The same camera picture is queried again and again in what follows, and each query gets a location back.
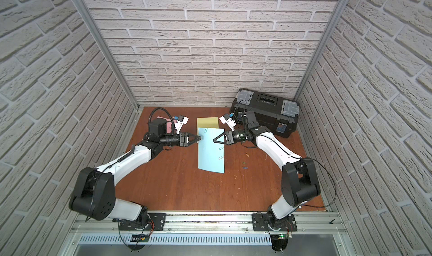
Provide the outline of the light blue paper sheet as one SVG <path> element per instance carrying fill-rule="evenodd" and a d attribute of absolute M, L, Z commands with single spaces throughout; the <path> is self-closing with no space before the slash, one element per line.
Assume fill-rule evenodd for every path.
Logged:
<path fill-rule="evenodd" d="M 224 173 L 225 161 L 218 160 L 218 149 L 224 145 L 213 142 L 213 139 L 224 132 L 224 129 L 208 128 L 207 133 L 204 133 L 204 128 L 199 128 L 198 133 L 201 140 L 198 142 L 198 168 L 208 172 Z"/>

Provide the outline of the yellow paper sheet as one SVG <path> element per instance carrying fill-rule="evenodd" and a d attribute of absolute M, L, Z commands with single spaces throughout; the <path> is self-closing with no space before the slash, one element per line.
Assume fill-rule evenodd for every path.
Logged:
<path fill-rule="evenodd" d="M 197 118 L 197 128 L 219 128 L 219 119 L 217 117 Z"/>

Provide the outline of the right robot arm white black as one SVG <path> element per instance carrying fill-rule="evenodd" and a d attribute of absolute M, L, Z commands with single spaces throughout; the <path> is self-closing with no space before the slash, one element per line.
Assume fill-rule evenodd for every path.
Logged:
<path fill-rule="evenodd" d="M 241 116 L 242 129 L 225 131 L 215 137 L 213 142 L 232 145 L 250 141 L 276 163 L 282 173 L 282 195 L 263 215 L 263 220 L 273 231 L 290 226 L 292 223 L 287 223 L 288 217 L 321 194 L 314 160 L 302 158 L 285 147 L 270 129 L 258 123 L 253 111 L 242 113 Z"/>

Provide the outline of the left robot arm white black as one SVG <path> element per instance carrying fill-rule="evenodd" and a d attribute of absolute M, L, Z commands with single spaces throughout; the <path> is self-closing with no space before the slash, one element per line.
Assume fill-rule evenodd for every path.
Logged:
<path fill-rule="evenodd" d="M 136 168 L 155 159 L 166 147 L 189 147 L 199 142 L 200 136 L 181 131 L 187 122 L 188 118 L 183 115 L 150 116 L 143 140 L 133 145 L 129 152 L 97 168 L 86 167 L 80 171 L 70 196 L 69 209 L 87 219 L 102 221 L 110 218 L 127 222 L 135 229 L 145 229 L 151 223 L 147 208 L 118 199 L 115 187 Z"/>

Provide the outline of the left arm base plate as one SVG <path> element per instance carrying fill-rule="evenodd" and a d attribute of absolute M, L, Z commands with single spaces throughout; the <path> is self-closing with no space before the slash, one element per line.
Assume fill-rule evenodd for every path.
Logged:
<path fill-rule="evenodd" d="M 162 231 L 165 225 L 166 213 L 144 213 L 138 216 L 135 221 L 121 220 L 120 231 Z"/>

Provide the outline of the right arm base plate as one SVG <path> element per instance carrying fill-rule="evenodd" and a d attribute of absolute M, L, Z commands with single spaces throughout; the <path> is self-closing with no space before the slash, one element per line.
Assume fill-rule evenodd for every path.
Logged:
<path fill-rule="evenodd" d="M 253 231 L 255 232 L 296 232 L 297 223 L 293 214 L 283 219 L 276 219 L 271 213 L 252 214 Z"/>

